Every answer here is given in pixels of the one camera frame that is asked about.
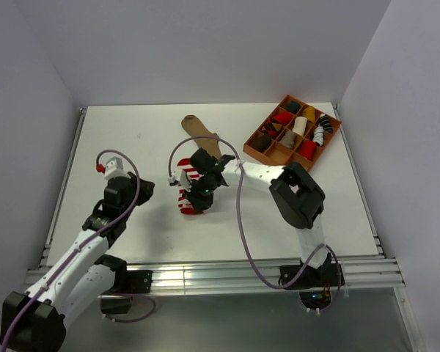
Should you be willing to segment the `yellow rolled sock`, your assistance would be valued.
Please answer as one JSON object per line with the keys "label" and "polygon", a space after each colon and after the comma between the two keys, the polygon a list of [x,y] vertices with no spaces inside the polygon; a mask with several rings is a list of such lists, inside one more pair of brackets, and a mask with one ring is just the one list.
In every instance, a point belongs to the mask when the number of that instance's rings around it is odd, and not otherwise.
{"label": "yellow rolled sock", "polygon": [[316,121],[315,108],[313,106],[307,106],[302,111],[302,116],[306,117],[311,123]]}

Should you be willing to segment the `red rolled sock upper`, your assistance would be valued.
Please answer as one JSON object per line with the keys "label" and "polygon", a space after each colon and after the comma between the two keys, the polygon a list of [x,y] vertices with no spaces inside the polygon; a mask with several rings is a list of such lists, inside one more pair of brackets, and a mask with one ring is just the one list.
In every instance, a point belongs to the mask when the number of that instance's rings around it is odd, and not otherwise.
{"label": "red rolled sock upper", "polygon": [[293,115],[288,111],[281,112],[273,117],[273,120],[275,122],[283,126],[288,125],[292,119],[293,119]]}

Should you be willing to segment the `cream rolled sock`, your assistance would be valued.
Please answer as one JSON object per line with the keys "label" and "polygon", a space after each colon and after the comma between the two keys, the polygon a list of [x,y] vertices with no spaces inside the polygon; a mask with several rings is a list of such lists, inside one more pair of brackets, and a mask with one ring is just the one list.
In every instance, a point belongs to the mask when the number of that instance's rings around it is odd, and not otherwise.
{"label": "cream rolled sock", "polygon": [[304,116],[298,116],[295,118],[292,132],[299,136],[303,136],[307,128],[307,121],[308,119]]}

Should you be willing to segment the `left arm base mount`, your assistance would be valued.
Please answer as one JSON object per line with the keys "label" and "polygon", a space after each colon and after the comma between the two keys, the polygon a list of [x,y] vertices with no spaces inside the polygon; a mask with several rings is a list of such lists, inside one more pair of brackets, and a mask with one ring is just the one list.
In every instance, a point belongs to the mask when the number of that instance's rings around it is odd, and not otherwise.
{"label": "left arm base mount", "polygon": [[156,302],[147,294],[151,291],[153,271],[128,271],[125,278],[114,289],[110,289],[100,298],[100,311],[107,318],[124,321],[117,315],[126,315],[136,304],[142,301],[149,303],[150,309],[140,318],[127,318],[129,321],[139,321],[151,316],[156,310]]}

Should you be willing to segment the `argyle patterned rolled sock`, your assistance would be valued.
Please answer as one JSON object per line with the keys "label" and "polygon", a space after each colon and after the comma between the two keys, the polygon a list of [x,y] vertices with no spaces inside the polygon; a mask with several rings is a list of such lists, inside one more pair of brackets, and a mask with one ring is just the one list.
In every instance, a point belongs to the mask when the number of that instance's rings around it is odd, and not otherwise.
{"label": "argyle patterned rolled sock", "polygon": [[271,138],[274,139],[279,135],[281,129],[282,125],[280,123],[269,121],[263,125],[261,132],[268,134]]}

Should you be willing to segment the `white grey striped sock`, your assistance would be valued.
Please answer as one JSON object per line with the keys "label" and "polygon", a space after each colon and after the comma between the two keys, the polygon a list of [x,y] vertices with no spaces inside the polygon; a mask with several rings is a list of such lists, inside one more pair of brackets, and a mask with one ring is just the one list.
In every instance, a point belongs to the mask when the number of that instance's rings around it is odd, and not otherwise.
{"label": "white grey striped sock", "polygon": [[323,134],[324,134],[324,129],[320,125],[315,129],[313,133],[312,141],[316,143],[316,145],[319,147],[322,147],[324,143]]}

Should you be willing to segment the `dark teal rolled sock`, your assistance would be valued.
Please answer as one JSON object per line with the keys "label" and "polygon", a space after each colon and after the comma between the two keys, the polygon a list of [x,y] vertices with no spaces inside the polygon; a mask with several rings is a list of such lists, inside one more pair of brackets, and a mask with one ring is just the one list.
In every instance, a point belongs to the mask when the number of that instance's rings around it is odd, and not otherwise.
{"label": "dark teal rolled sock", "polygon": [[291,100],[286,106],[285,110],[292,113],[297,114],[301,109],[301,104],[297,101]]}

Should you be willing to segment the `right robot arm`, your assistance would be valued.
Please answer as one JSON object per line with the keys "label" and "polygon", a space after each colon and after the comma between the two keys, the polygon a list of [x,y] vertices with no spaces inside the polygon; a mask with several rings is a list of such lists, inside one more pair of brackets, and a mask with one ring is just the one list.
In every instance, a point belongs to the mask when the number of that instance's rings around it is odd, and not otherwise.
{"label": "right robot arm", "polygon": [[[333,249],[325,243],[320,216],[326,198],[322,188],[297,162],[287,166],[267,166],[240,161],[234,155],[215,158],[202,148],[189,160],[200,175],[193,179],[182,172],[180,178],[183,196],[191,203],[195,213],[208,210],[213,204],[214,191],[220,186],[236,186],[235,211],[238,230],[249,264],[258,279],[276,290],[320,285],[328,276],[331,261],[336,259]],[[295,276],[287,282],[269,282],[254,261],[246,239],[241,214],[243,187],[270,193],[281,217],[297,230],[301,252],[307,256]]]}

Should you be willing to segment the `red rolled sock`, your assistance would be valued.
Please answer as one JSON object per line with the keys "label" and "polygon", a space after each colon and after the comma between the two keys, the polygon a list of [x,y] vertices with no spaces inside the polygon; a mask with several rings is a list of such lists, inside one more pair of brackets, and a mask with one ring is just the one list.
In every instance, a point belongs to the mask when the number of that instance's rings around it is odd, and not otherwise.
{"label": "red rolled sock", "polygon": [[301,146],[299,151],[299,155],[311,161],[313,159],[313,155],[317,150],[317,144],[311,140],[305,140]]}
{"label": "red rolled sock", "polygon": [[275,122],[283,126],[288,125],[292,119],[293,119],[293,115],[288,111],[281,112],[273,117],[273,120]]}

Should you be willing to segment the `left aluminium side rail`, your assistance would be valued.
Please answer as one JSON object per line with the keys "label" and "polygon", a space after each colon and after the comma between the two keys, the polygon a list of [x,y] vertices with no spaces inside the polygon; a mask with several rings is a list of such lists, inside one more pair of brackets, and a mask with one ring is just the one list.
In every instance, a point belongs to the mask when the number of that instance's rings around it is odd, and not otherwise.
{"label": "left aluminium side rail", "polygon": [[72,143],[72,146],[71,146],[71,149],[70,149],[69,158],[68,158],[67,163],[66,163],[64,177],[63,177],[62,184],[61,184],[61,187],[60,187],[60,190],[59,190],[59,195],[57,197],[56,205],[55,205],[54,212],[53,212],[53,215],[52,215],[52,218],[51,218],[51,223],[50,223],[50,226],[49,226],[49,229],[48,229],[47,238],[45,240],[45,244],[44,244],[44,247],[43,247],[43,253],[41,255],[41,259],[39,261],[38,268],[47,266],[47,260],[48,260],[49,252],[50,252],[50,249],[51,249],[51,243],[52,243],[52,239],[53,239],[53,236],[54,236],[54,231],[55,231],[56,223],[57,223],[57,220],[58,220],[58,217],[59,217],[59,212],[60,212],[60,209],[61,209],[61,206],[62,206],[63,198],[64,198],[64,195],[65,195],[65,190],[67,188],[67,183],[68,183],[69,176],[70,176],[70,173],[71,173],[71,168],[72,168],[72,165],[73,165],[73,159],[75,158],[76,150],[77,150],[77,147],[78,147],[78,142],[79,142],[79,139],[80,139],[80,135],[81,135],[81,132],[82,132],[82,128],[83,128],[83,125],[84,125],[84,120],[85,120],[86,115],[87,115],[87,107],[81,108],[80,109],[79,119],[78,119],[78,124],[77,124],[77,128],[76,128],[76,132],[75,132],[75,136],[73,138],[73,143]]}

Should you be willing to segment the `grey brown rolled sock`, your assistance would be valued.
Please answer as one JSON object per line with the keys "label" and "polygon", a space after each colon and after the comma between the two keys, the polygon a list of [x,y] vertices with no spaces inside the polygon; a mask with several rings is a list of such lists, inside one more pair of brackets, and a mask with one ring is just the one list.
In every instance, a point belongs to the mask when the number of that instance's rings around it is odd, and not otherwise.
{"label": "grey brown rolled sock", "polygon": [[295,144],[296,137],[297,134],[295,132],[287,130],[279,140],[279,143],[288,149],[292,149]]}

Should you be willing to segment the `aluminium side rail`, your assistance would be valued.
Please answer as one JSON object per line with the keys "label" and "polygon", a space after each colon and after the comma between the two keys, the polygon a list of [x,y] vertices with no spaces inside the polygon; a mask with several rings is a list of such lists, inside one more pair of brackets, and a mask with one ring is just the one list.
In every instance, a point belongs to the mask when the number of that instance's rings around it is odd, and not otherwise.
{"label": "aluminium side rail", "polygon": [[346,149],[348,157],[349,157],[349,161],[351,163],[351,168],[353,170],[353,174],[354,174],[354,177],[355,177],[355,180],[356,180],[356,184],[357,184],[357,187],[359,189],[360,197],[362,199],[362,204],[364,206],[364,210],[365,210],[365,213],[367,215],[367,220],[369,222],[370,229],[372,231],[372,234],[373,234],[373,237],[374,237],[374,240],[375,240],[375,244],[377,246],[378,253],[380,255],[385,256],[383,247],[381,245],[381,240],[380,240],[380,238],[378,236],[378,233],[377,233],[377,230],[375,228],[373,217],[371,215],[370,208],[369,208],[369,205],[367,203],[366,196],[364,194],[364,189],[362,187],[362,182],[360,180],[359,173],[358,173],[357,168],[356,168],[356,164],[355,164],[355,161],[354,161],[354,158],[353,158],[351,147],[350,147],[350,145],[348,143],[347,136],[345,135],[345,130],[344,130],[344,128],[342,126],[340,126],[340,133],[341,133],[342,140],[343,140],[343,143],[345,145],[345,149]]}
{"label": "aluminium side rail", "polygon": [[51,218],[51,223],[50,223],[50,226],[49,226],[49,229],[48,229],[47,238],[45,240],[45,244],[44,244],[44,247],[43,247],[43,253],[41,255],[41,259],[39,261],[38,268],[47,266],[47,260],[48,260],[49,252],[50,252],[50,249],[51,249],[51,243],[52,243],[52,239],[53,239],[53,236],[54,236],[54,231],[55,231],[56,223],[57,223],[57,220],[58,220],[58,217],[59,217],[59,212],[60,212],[60,209],[61,209],[61,206],[62,206],[63,198],[64,198],[64,195],[65,195],[65,190],[67,188],[67,183],[68,183],[69,176],[70,176],[70,173],[71,173],[71,168],[72,168],[72,165],[73,165],[73,159],[75,158],[76,150],[77,150],[77,147],[78,147],[78,142],[79,142],[79,139],[80,139],[80,135],[81,135],[81,132],[82,132],[82,128],[83,128],[83,125],[84,125],[84,120],[85,120],[86,115],[87,115],[87,107],[81,108],[80,109],[79,119],[78,119],[78,124],[77,124],[77,128],[76,128],[76,132],[75,132],[75,136],[73,138],[73,143],[72,143],[72,146],[71,146],[71,149],[70,149],[69,158],[68,158],[67,163],[66,163],[64,177],[63,177],[62,184],[61,184],[61,187],[60,187],[60,190],[59,190],[59,195],[57,197],[56,205],[55,205],[54,212],[53,212],[53,215],[52,215],[52,218]]}

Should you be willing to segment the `dark brown rolled sock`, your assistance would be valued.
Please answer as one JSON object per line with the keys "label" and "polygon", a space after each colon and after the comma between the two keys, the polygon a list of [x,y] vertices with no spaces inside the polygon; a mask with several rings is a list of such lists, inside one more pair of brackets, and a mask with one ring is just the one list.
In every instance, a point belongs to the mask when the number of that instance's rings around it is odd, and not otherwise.
{"label": "dark brown rolled sock", "polygon": [[250,147],[259,153],[263,153],[271,145],[272,138],[268,133],[258,133],[250,142]]}

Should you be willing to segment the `red white striped sock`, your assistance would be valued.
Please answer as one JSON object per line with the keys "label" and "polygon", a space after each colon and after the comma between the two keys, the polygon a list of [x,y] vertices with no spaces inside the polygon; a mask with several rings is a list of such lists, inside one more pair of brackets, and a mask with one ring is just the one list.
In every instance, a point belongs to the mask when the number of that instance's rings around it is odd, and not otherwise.
{"label": "red white striped sock", "polygon": [[[180,159],[177,163],[177,168],[179,170],[183,170],[188,176],[188,178],[191,180],[200,179],[199,173],[190,164],[189,158]],[[204,213],[203,210],[201,210],[200,212],[195,211],[194,206],[186,197],[187,190],[181,184],[178,186],[178,188],[179,188],[178,210],[180,211],[180,213],[187,216],[197,216],[203,214]]]}

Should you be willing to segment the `orange divided sock tray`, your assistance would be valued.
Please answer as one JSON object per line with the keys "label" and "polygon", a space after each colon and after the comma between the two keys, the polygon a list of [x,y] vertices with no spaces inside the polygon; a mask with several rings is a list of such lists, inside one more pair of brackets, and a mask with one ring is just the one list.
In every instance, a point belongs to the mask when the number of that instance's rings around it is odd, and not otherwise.
{"label": "orange divided sock tray", "polygon": [[294,161],[309,171],[340,127],[337,118],[286,95],[244,143],[243,151],[265,165]]}

